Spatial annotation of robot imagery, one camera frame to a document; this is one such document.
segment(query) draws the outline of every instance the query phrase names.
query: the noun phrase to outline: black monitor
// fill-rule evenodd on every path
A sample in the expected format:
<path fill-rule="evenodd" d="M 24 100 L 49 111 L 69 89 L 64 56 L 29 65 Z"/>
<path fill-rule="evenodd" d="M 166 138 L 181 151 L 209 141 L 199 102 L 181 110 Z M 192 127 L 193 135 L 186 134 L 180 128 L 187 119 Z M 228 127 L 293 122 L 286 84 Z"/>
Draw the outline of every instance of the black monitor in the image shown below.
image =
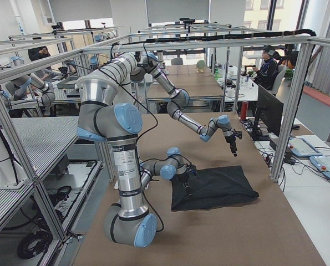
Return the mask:
<path fill-rule="evenodd" d="M 283 115 L 283 103 L 279 101 L 273 94 L 261 85 L 258 86 L 257 108 L 255 121 L 253 122 L 252 138 L 254 141 L 270 140 L 268 135 L 263 135 L 258 127 L 261 121 L 267 126 L 267 131 L 280 135 L 281 121 Z"/>

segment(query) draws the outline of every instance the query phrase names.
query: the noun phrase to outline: gray floor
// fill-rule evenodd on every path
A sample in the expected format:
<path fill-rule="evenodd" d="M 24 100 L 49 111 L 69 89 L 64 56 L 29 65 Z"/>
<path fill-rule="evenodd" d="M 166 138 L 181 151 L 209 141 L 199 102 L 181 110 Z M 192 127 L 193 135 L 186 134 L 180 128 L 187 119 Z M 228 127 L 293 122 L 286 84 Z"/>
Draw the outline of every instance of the gray floor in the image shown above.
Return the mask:
<path fill-rule="evenodd" d="M 284 80 L 277 94 L 277 97 L 283 103 L 286 103 L 287 98 L 289 96 L 289 83 L 290 81 Z M 319 101 L 315 100 L 314 98 L 311 98 L 308 95 L 303 94 L 298 108 L 297 118 L 322 140 L 326 140 L 330 131 L 329 106 L 320 103 Z M 80 219 L 74 226 L 75 233 L 86 234 L 85 237 L 87 237 L 87 231 L 92 224 L 93 217 L 97 212 L 100 201 L 103 198 L 105 190 L 108 186 L 107 176 L 108 174 L 104 173 L 104 176 L 97 180 L 97 183 L 95 184 L 95 189 L 90 195 L 85 205 L 85 208 L 83 209 L 83 213 L 80 215 Z M 65 249 L 65 253 L 62 256 L 62 259 L 60 261 L 57 261 L 58 263 L 54 265 L 72 265 L 72 261 L 77 255 L 77 251 L 82 242 L 83 240 L 80 240 L 79 242 L 73 241 L 72 243 L 68 244 Z"/>

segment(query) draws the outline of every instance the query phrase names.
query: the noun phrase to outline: roller shade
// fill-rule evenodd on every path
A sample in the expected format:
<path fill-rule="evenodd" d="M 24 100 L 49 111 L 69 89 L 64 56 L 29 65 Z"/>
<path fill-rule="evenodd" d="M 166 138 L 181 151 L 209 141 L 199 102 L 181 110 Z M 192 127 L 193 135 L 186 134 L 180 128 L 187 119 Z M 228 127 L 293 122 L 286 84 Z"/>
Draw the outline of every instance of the roller shade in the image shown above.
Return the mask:
<path fill-rule="evenodd" d="M 49 0 L 56 22 L 111 18 L 110 0 Z"/>
<path fill-rule="evenodd" d="M 146 0 L 149 23 L 209 18 L 209 0 Z"/>

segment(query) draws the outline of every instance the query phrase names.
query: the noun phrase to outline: man wearing cap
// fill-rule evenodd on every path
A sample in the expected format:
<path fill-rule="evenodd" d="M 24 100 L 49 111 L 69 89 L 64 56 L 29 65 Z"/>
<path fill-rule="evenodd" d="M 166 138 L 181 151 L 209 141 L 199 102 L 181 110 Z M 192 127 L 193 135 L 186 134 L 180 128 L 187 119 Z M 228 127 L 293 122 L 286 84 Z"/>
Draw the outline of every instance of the man wearing cap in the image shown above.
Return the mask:
<path fill-rule="evenodd" d="M 261 68 L 252 68 L 252 70 L 257 74 L 253 82 L 261 85 L 266 90 L 272 90 L 273 83 L 275 82 L 278 74 L 278 63 L 273 58 L 275 53 L 277 52 L 274 49 L 266 46 L 262 53 L 264 62 L 261 65 Z"/>

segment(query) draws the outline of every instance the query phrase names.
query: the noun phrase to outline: red rug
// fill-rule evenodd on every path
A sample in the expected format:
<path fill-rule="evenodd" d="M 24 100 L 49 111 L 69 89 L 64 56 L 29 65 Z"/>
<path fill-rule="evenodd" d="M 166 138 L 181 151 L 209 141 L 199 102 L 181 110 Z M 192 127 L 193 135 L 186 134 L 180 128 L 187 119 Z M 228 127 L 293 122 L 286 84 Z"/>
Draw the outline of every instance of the red rug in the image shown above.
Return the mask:
<path fill-rule="evenodd" d="M 326 104 L 327 106 L 330 106 L 330 96 L 325 95 L 321 91 L 317 89 L 310 88 L 308 86 L 304 86 L 305 94 L 309 95 L 310 97 L 313 97 L 314 99 Z"/>

